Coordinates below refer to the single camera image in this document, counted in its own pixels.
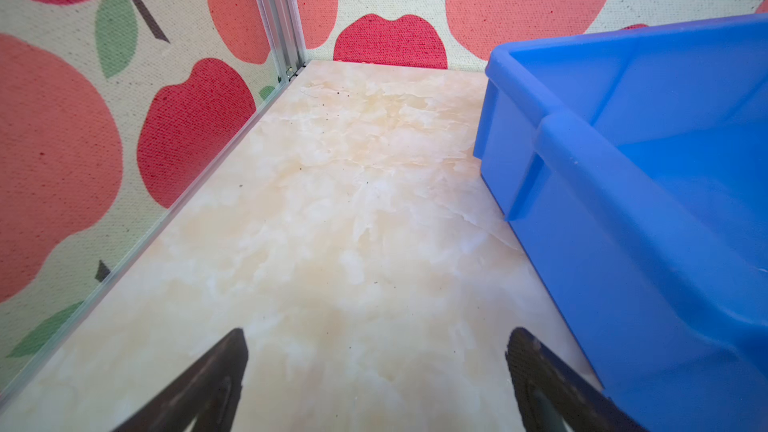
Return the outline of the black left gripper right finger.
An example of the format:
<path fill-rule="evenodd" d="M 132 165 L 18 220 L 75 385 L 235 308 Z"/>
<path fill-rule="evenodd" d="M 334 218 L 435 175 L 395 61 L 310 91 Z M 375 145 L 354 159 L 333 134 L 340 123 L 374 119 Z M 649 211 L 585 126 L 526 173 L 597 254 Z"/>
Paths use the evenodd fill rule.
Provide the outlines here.
<path fill-rule="evenodd" d="M 511 332 L 505 358 L 527 431 L 642 431 L 527 329 Z"/>

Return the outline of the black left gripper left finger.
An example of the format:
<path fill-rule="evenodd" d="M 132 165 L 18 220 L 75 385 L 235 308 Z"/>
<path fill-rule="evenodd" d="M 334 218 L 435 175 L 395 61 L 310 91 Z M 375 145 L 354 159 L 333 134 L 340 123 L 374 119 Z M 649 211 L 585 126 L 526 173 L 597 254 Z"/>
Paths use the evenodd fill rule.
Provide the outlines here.
<path fill-rule="evenodd" d="M 229 431 L 247 361 L 244 331 L 234 328 L 116 429 Z"/>

